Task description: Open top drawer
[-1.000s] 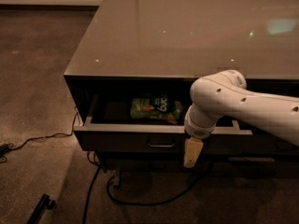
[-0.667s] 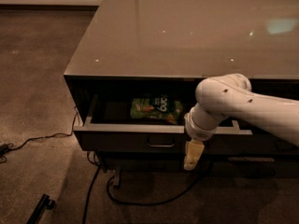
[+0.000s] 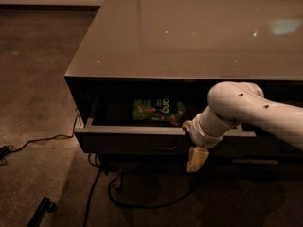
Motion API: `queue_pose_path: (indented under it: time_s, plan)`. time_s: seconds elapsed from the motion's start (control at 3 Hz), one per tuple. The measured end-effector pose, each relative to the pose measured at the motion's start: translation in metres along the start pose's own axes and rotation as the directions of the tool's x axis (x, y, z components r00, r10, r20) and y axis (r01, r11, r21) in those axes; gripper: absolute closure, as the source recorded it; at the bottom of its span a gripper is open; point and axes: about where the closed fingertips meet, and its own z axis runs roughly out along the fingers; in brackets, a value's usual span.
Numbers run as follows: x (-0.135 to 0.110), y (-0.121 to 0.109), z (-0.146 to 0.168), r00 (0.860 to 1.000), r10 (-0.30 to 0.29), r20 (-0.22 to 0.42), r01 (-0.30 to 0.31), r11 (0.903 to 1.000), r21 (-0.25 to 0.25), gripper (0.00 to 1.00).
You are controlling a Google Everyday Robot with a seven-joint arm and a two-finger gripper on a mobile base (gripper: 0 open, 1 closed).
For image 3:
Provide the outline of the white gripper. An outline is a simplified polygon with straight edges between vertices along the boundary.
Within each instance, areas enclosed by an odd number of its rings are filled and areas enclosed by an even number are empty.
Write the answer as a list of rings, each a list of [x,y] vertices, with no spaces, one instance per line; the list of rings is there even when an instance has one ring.
[[[192,120],[186,120],[182,129],[189,133],[192,142],[197,146],[189,149],[187,173],[198,172],[209,156],[207,148],[214,148],[223,140],[227,131],[238,125],[238,121],[216,115],[209,106]]]

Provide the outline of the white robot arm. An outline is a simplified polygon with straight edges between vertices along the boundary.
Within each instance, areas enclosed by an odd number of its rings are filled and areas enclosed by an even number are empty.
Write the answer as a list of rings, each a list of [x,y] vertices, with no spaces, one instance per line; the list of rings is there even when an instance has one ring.
[[[207,107],[183,123],[194,145],[189,149],[187,172],[205,163],[209,150],[241,123],[259,127],[278,139],[303,149],[303,108],[268,100],[251,82],[220,82],[208,92]]]

